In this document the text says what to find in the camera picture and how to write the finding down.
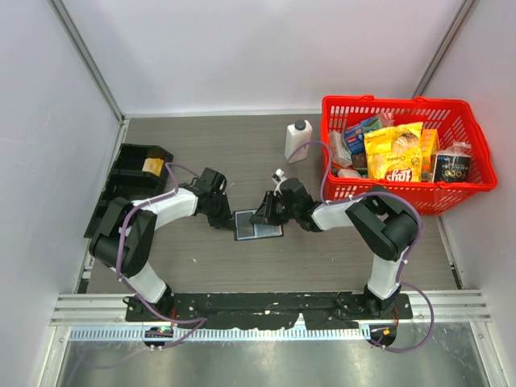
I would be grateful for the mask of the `black leather card holder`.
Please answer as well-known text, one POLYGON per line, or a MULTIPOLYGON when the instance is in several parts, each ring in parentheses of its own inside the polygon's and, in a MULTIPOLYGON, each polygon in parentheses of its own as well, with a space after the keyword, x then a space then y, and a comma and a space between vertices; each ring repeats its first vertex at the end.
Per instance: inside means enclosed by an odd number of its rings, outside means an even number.
POLYGON ((235 212, 235 241, 279 238, 284 235, 283 226, 271 226, 251 223, 256 210, 240 210, 235 212))

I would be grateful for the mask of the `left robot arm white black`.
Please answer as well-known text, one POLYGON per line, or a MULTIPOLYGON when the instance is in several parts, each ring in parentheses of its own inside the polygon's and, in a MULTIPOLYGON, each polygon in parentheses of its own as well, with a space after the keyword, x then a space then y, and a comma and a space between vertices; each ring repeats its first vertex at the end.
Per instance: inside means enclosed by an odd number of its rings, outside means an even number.
POLYGON ((206 168, 191 183, 181 184, 154 198, 129 201, 114 199, 104 214, 89 253, 126 281, 142 298, 144 311, 163 321, 172 312, 173 291, 149 263, 154 233, 180 218, 203 214, 214 229, 235 230, 226 195, 226 177, 206 168))

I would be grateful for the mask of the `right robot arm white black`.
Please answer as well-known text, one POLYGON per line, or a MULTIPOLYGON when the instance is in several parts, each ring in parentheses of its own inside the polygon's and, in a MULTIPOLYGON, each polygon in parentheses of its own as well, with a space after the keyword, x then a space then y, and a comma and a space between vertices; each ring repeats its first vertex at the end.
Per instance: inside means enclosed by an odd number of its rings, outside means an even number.
POLYGON ((379 185, 355 198, 328 202, 315 201, 297 178, 275 173, 273 181, 275 189, 265 193, 250 223, 283 226, 293 220, 308 232, 354 227, 373 253, 365 311, 373 318, 385 317, 401 289, 402 258, 422 229, 418 212, 379 185))

